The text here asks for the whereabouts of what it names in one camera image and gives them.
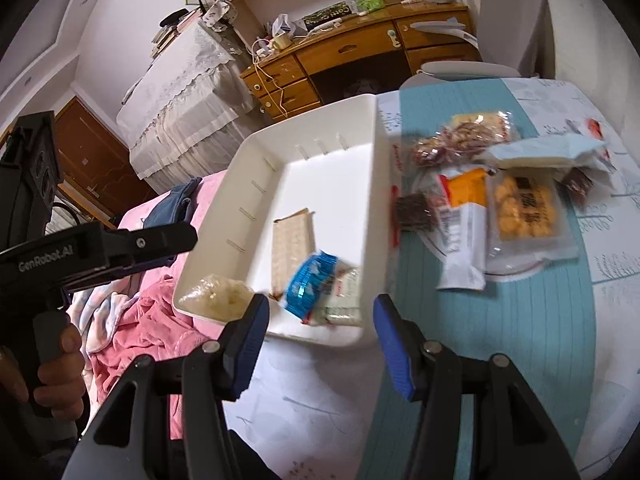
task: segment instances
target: box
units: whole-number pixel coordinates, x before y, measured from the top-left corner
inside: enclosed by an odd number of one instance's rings
[[[308,326],[284,309],[272,308],[268,334],[332,347],[374,341],[372,305],[385,291],[390,245],[389,156],[376,97],[370,94],[249,136],[202,222],[175,288],[174,305],[212,273],[268,293],[273,221],[306,207],[313,213],[316,248],[360,268],[364,324]]]

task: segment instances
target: white chair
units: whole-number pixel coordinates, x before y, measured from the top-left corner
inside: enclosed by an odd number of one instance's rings
[[[545,6],[546,0],[480,0],[477,37],[455,20],[412,23],[411,28],[416,30],[462,38],[478,49],[482,61],[427,62],[400,88],[443,81],[532,76]]]

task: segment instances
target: navy blue cloth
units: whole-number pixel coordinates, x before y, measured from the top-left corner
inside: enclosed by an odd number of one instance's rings
[[[146,217],[143,227],[157,227],[159,225],[175,224],[177,222],[190,222],[195,211],[195,204],[191,195],[196,191],[200,181],[199,176],[193,177],[186,184],[174,187],[165,196],[151,213]],[[175,261],[176,256],[162,258],[158,267],[169,267]]]

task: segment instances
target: white cord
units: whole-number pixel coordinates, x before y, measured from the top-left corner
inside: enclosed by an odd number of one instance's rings
[[[339,27],[339,26],[340,26],[340,23],[336,23],[336,24],[334,25],[334,28],[335,28],[335,27]],[[300,43],[298,43],[298,45],[297,45],[297,46],[300,46],[301,44],[305,43],[305,41],[306,41],[306,40],[308,40],[308,38],[312,38],[314,35],[316,35],[316,34],[320,34],[321,32],[325,32],[325,31],[327,31],[327,30],[330,30],[330,29],[327,29],[327,28],[321,28],[321,29],[319,29],[319,30],[313,30],[313,31],[311,31],[311,32],[306,33],[304,36],[294,36],[292,39],[294,39],[294,40],[295,40],[296,38],[303,38],[303,40],[302,40],[302,41],[300,41]],[[254,69],[255,69],[255,73],[257,74],[258,79],[260,80],[260,83],[262,83],[262,86],[263,86],[263,87],[264,87],[264,89],[267,91],[267,95],[268,95],[269,99],[271,100],[271,102],[272,102],[273,104],[275,104],[275,105],[276,105],[276,107],[278,108],[278,110],[282,112],[282,114],[284,115],[284,117],[285,117],[286,119],[288,119],[288,118],[289,118],[289,112],[287,112],[287,111],[285,110],[284,105],[282,104],[282,100],[283,100],[283,98],[284,98],[284,90],[283,90],[280,86],[278,86],[278,84],[277,84],[277,83],[276,83],[276,81],[273,79],[273,77],[271,77],[269,74],[267,74],[267,73],[264,71],[264,69],[259,65],[259,63],[260,63],[260,58],[258,57],[258,55],[257,55],[256,53],[254,53],[254,46],[255,46],[255,44],[256,44],[256,43],[258,43],[259,41],[267,41],[267,40],[265,40],[265,39],[263,39],[263,38],[258,38],[257,40],[255,40],[255,41],[254,41],[254,43],[252,44],[251,48],[249,49],[250,54],[251,54],[252,64],[253,64]],[[267,81],[270,81],[271,83],[273,83],[273,85],[274,85],[278,90],[280,90],[280,102],[279,102],[279,103],[276,103],[276,101],[273,99],[273,97],[271,97],[271,92],[269,92],[269,89],[267,88],[267,85],[266,85],[266,84],[265,84],[265,82],[262,80],[262,77],[260,76],[260,72],[262,72],[262,73],[266,76]]]

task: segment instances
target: finger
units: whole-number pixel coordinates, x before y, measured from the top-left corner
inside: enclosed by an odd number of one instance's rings
[[[60,334],[60,345],[68,354],[77,352],[80,349],[82,346],[82,338],[74,325],[69,325],[62,331]]]
[[[84,381],[78,377],[67,384],[39,386],[33,391],[33,398],[45,408],[60,410],[72,406],[78,399],[82,400],[85,391]]]
[[[11,356],[0,350],[0,384],[19,402],[29,400],[29,391]]]
[[[60,422],[73,422],[74,420],[78,420],[82,412],[84,412],[82,399],[76,400],[76,402],[66,408],[51,409],[51,414]]]
[[[38,368],[42,384],[65,384],[77,379],[84,369],[84,357],[80,352],[64,354]]]

